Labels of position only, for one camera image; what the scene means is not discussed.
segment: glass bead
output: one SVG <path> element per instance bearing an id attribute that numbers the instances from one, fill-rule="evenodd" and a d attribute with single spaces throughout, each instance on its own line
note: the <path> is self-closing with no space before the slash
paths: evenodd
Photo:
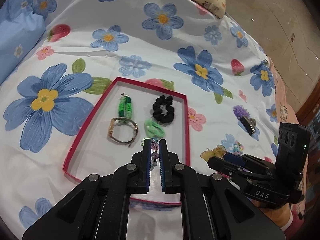
<path id="1" fill-rule="evenodd" d="M 145 140 L 145 139 L 149 139 L 149 138 L 148 138 L 148 137 L 143 138 L 142 141 L 141 141 L 141 146 L 144 145 L 144 140 Z"/>
<path id="2" fill-rule="evenodd" d="M 158 162 L 156 160 L 151 160 L 151 167 L 156 167 L 158 165 Z"/>
<path id="3" fill-rule="evenodd" d="M 150 138 L 150 141 L 151 141 L 151 142 L 158 142 L 158 139 L 157 139 L 156 137 L 151 137 L 151 138 Z"/>
<path id="4" fill-rule="evenodd" d="M 154 151 L 159 149 L 159 144 L 158 143 L 151 143 L 151 149 L 153 149 Z"/>
<path id="5" fill-rule="evenodd" d="M 157 152 L 151 153 L 151 158 L 154 160 L 157 160 L 159 158 L 159 153 Z"/>

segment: light green scrunchie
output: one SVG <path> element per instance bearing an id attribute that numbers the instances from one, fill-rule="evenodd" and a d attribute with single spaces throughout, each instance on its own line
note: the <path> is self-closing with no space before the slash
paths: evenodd
<path id="1" fill-rule="evenodd" d="M 163 128 L 158 123 L 153 121 L 152 118 L 144 121 L 144 129 L 146 130 L 146 135 L 150 138 L 163 138 L 165 136 Z"/>

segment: yellow flower center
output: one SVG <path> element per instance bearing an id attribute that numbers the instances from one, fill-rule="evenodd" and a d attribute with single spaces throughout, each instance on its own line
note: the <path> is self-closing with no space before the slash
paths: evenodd
<path id="1" fill-rule="evenodd" d="M 49 112 L 54 107 L 54 99 L 58 96 L 57 90 L 48 90 L 48 89 L 41 89 L 38 92 L 38 98 L 32 101 L 31 108 L 32 110 L 39 110 L 42 108 L 43 111 Z"/>
<path id="2" fill-rule="evenodd" d="M 267 72 L 267 71 L 261 70 L 260 73 L 261 73 L 260 78 L 261 78 L 263 81 L 268 81 L 268 80 L 269 80 L 268 72 Z"/>
<path id="3" fill-rule="evenodd" d="M 243 36 L 242 36 L 242 33 L 240 31 L 237 31 L 237 36 L 239 39 L 241 39 Z"/>
<path id="4" fill-rule="evenodd" d="M 114 36 L 111 34 L 107 34 L 103 37 L 104 41 L 112 41 L 114 39 Z"/>
<path id="5" fill-rule="evenodd" d="M 47 4 L 48 3 L 46 1 L 41 2 L 40 3 L 40 9 L 43 10 L 44 8 L 47 8 Z"/>
<path id="6" fill-rule="evenodd" d="M 169 21 L 169 19 L 167 18 L 167 16 L 165 14 L 160 14 L 158 16 L 159 22 L 160 23 L 167 23 Z"/>
<path id="7" fill-rule="evenodd" d="M 195 65 L 196 67 L 196 74 L 204 79 L 208 79 L 207 74 L 208 70 L 206 68 L 201 67 L 199 64 Z"/>

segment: purple bead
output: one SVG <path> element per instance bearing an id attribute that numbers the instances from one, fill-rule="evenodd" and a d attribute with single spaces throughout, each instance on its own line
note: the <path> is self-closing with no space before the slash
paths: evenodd
<path id="1" fill-rule="evenodd" d="M 153 149 L 154 151 L 159 149 L 159 144 L 158 143 L 151 143 L 151 149 Z"/>
<path id="2" fill-rule="evenodd" d="M 157 160 L 159 158 L 159 153 L 151 153 L 151 158 L 154 159 L 154 160 Z"/>

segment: strawberry print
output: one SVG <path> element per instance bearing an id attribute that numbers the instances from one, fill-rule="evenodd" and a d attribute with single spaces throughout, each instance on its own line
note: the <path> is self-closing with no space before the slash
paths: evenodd
<path id="1" fill-rule="evenodd" d="M 58 24 L 53 27 L 49 32 L 48 41 L 55 42 L 67 36 L 71 31 L 70 26 L 66 24 Z"/>
<path id="2" fill-rule="evenodd" d="M 157 87 L 165 88 L 171 91 L 174 91 L 174 82 L 173 81 L 167 81 L 164 79 L 157 79 L 157 78 L 150 78 L 145 81 L 145 83 L 149 85 L 154 85 Z"/>
<path id="3" fill-rule="evenodd" d="M 241 73 L 244 71 L 244 66 L 240 63 L 239 60 L 231 60 L 232 73 L 235 76 L 241 76 Z"/>
<path id="4" fill-rule="evenodd" d="M 265 157 L 264 157 L 264 160 L 267 161 L 267 162 L 273 163 L 272 160 L 271 160 L 269 157 L 266 157 L 266 156 L 265 156 Z"/>

